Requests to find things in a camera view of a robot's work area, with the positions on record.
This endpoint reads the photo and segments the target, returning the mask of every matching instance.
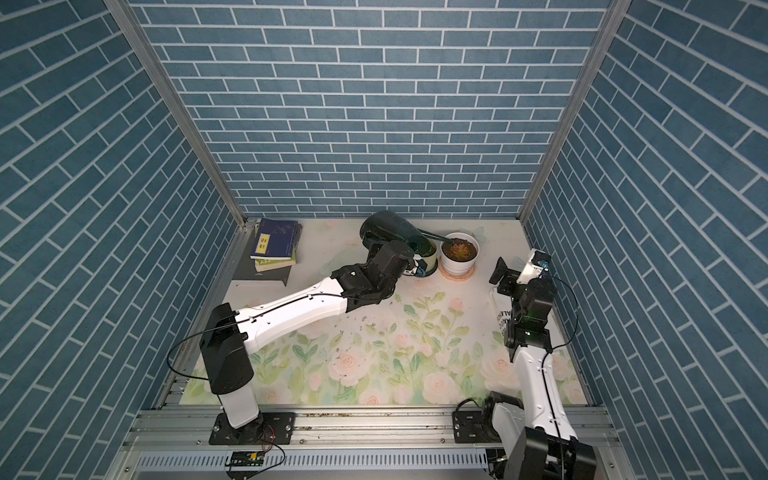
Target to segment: flower pot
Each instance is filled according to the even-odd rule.
[[[450,276],[455,276],[457,278],[462,277],[472,268],[473,265],[475,265],[475,261],[478,259],[478,255],[480,254],[480,243],[472,235],[468,235],[466,233],[455,232],[449,233],[445,236],[448,238],[460,238],[462,240],[467,240],[468,242],[472,243],[477,250],[477,255],[475,255],[475,257],[471,260],[466,260],[465,262],[457,262],[456,260],[451,260],[448,258],[448,256],[445,255],[445,252],[442,251],[442,248],[440,249],[440,264],[442,265],[443,270]]]

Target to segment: blue book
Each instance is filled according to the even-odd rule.
[[[254,260],[290,260],[298,240],[299,222],[263,218],[256,230],[250,257]]]

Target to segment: scattered soil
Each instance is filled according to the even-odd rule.
[[[468,262],[478,256],[478,249],[469,240],[452,238],[453,244],[443,243],[442,252],[455,262]]]

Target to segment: stack of books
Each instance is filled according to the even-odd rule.
[[[250,257],[257,272],[296,265],[301,225],[295,220],[263,218],[256,230]]]

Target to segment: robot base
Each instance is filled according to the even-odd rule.
[[[276,445],[288,445],[295,421],[296,415],[292,412],[261,412],[252,422],[233,429],[227,414],[220,413],[216,417],[208,443],[210,445],[260,445],[262,439],[267,439]]]

